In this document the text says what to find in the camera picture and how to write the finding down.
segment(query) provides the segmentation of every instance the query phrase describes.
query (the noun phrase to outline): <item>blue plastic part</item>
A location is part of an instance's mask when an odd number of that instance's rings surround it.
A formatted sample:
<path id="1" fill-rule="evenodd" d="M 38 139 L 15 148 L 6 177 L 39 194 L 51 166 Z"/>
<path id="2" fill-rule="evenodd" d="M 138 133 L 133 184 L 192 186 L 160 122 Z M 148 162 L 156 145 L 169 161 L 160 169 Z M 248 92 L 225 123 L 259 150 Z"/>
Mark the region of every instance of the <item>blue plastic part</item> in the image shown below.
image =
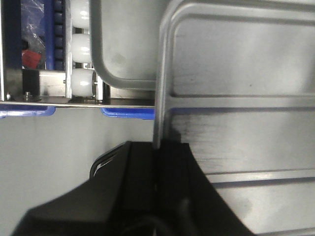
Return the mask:
<path id="1" fill-rule="evenodd" d="M 46 68 L 55 69 L 55 14 L 54 1 L 44 1 Z"/>
<path id="2" fill-rule="evenodd" d="M 107 117 L 154 119 L 154 109 L 149 108 L 101 108 Z"/>
<path id="3" fill-rule="evenodd" d="M 55 111 L 56 107 L 1 104 L 0 119 L 5 117 L 48 117 Z"/>

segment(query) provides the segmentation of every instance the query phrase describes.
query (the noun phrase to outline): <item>gray surface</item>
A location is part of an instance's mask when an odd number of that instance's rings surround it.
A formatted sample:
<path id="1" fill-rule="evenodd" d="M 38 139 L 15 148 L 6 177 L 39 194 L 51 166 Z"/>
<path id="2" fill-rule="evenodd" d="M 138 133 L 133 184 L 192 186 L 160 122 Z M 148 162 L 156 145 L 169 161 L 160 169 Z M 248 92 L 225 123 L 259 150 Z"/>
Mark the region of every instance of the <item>gray surface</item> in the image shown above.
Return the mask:
<path id="1" fill-rule="evenodd" d="M 92 60 L 105 83 L 120 89 L 155 89 L 158 30 L 168 2 L 91 1 Z"/>
<path id="2" fill-rule="evenodd" d="M 275 2 L 172 1 L 154 143 L 188 142 L 254 233 L 314 235 L 315 8 Z"/>
<path id="3" fill-rule="evenodd" d="M 1 119 L 0 130 L 0 234 L 9 236 L 28 208 L 86 181 L 104 152 L 126 140 L 150 142 L 153 122 L 57 108 L 51 117 Z"/>

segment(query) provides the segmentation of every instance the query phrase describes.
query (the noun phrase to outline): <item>black cable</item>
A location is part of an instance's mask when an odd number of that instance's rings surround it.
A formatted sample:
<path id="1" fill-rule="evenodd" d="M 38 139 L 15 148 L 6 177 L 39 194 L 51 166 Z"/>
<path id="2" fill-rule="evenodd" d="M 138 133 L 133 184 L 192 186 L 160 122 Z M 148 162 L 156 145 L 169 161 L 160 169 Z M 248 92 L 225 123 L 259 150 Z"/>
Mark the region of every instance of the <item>black cable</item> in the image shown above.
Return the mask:
<path id="1" fill-rule="evenodd" d="M 191 209 L 190 209 L 190 201 L 189 199 L 183 199 L 180 202 L 178 208 L 178 219 L 179 219 L 179 226 L 182 231 L 182 236 L 198 236 L 197 227 L 191 217 Z"/>
<path id="2" fill-rule="evenodd" d="M 135 223 L 131 224 L 130 226 L 126 227 L 121 235 L 124 235 L 132 230 L 144 227 L 144 226 L 152 226 L 154 227 L 158 235 L 161 236 L 176 236 L 176 234 L 173 232 L 170 226 L 162 220 L 161 218 L 155 216 L 155 215 L 144 215 L 141 218 L 139 218 Z"/>

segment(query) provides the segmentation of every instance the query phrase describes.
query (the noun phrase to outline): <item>white roller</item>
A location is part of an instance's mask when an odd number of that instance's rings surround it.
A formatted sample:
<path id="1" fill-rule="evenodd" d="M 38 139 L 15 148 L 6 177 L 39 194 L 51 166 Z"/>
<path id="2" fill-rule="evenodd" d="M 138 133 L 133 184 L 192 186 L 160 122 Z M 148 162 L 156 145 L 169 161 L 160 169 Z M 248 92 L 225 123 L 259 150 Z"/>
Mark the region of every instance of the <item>white roller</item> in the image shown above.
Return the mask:
<path id="1" fill-rule="evenodd" d="M 75 33 L 71 42 L 72 60 L 78 63 L 92 63 L 90 35 Z"/>
<path id="2" fill-rule="evenodd" d="M 90 28 L 90 1 L 72 0 L 71 1 L 71 20 L 76 28 Z"/>
<path id="3" fill-rule="evenodd" d="M 71 74 L 72 94 L 80 97 L 92 97 L 95 78 L 96 74 L 93 70 L 73 69 Z"/>

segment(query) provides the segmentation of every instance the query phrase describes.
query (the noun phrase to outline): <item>gray wall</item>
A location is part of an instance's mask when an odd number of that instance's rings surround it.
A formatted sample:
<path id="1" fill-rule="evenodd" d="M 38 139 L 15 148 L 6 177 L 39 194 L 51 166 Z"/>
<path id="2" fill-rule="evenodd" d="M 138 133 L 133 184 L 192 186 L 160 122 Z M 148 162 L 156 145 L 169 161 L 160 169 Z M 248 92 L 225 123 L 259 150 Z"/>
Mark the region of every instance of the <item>gray wall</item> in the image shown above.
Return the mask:
<path id="1" fill-rule="evenodd" d="M 0 120 L 0 235 L 25 211 L 88 179 L 93 161 L 126 140 L 151 141 L 153 121 L 60 108 L 51 117 Z"/>

